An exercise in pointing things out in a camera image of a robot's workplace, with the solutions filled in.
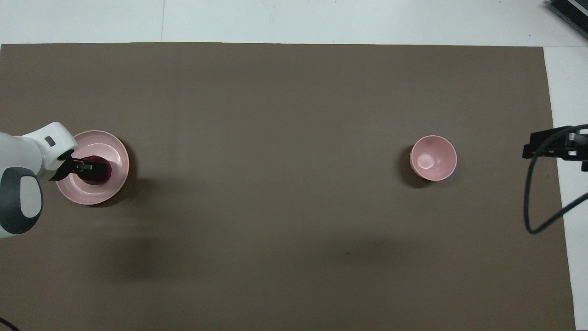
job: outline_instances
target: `pink bowl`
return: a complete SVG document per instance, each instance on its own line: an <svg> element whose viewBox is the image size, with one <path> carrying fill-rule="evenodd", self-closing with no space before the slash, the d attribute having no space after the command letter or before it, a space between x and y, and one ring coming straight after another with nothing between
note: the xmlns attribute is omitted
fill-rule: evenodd
<svg viewBox="0 0 588 331"><path fill-rule="evenodd" d="M410 166L427 180L444 180L457 166L457 153L451 143L438 135L422 137L410 151Z"/></svg>

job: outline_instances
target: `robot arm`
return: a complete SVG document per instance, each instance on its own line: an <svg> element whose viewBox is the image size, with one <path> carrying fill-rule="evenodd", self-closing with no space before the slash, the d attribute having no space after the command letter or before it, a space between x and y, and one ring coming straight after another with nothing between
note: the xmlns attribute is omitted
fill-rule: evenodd
<svg viewBox="0 0 588 331"><path fill-rule="evenodd" d="M0 238L35 225L43 208L38 179L51 179L77 148L58 122L21 137L0 133Z"/></svg>

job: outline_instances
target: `pink plate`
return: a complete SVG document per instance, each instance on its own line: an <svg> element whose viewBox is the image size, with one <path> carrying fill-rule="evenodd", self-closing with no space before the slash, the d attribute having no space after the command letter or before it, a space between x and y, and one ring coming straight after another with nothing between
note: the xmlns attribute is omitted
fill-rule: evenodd
<svg viewBox="0 0 588 331"><path fill-rule="evenodd" d="M70 174L57 182L57 187L66 198L79 204L98 204L112 198L126 181L129 174L129 154L120 140L110 133L98 130L82 132L74 137L79 148L72 153L74 158L97 155L111 164L110 179L101 185L84 183L76 174Z"/></svg>
<svg viewBox="0 0 588 331"><path fill-rule="evenodd" d="M447 139L428 135L412 147L410 166L424 179L444 180L451 176L457 166L457 153Z"/></svg>

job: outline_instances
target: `brown mat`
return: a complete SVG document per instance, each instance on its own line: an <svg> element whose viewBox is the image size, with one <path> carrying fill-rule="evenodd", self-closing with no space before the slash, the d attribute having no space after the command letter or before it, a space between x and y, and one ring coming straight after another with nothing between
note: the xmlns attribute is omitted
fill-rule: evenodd
<svg viewBox="0 0 588 331"><path fill-rule="evenodd" d="M574 328L562 222L522 220L541 48L3 45L0 80L1 132L105 130L134 161L102 207L45 183L0 241L23 330ZM427 134L457 149L443 182L407 162ZM536 179L545 218L555 161Z"/></svg>

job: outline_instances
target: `white surface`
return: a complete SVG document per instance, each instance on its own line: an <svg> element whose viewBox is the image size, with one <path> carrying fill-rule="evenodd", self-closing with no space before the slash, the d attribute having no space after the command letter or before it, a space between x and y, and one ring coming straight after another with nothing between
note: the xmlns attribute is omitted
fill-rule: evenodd
<svg viewBox="0 0 588 331"><path fill-rule="evenodd" d="M553 111L553 125L588 123L588 48L551 47L544 50ZM580 163L558 160L562 203L588 192L588 173ZM567 258L574 295L577 329L588 329L588 201L564 216Z"/></svg>
<svg viewBox="0 0 588 331"><path fill-rule="evenodd" d="M554 125L588 123L588 39L543 0L0 0L0 43L139 41L543 46ZM563 203L588 191L579 163L558 168ZM588 329L586 204L565 217L578 329Z"/></svg>
<svg viewBox="0 0 588 331"><path fill-rule="evenodd" d="M41 188L34 177L21 177L21 212L29 218L37 216L42 207Z"/></svg>
<svg viewBox="0 0 588 331"><path fill-rule="evenodd" d="M160 41L162 0L2 0L0 44Z"/></svg>

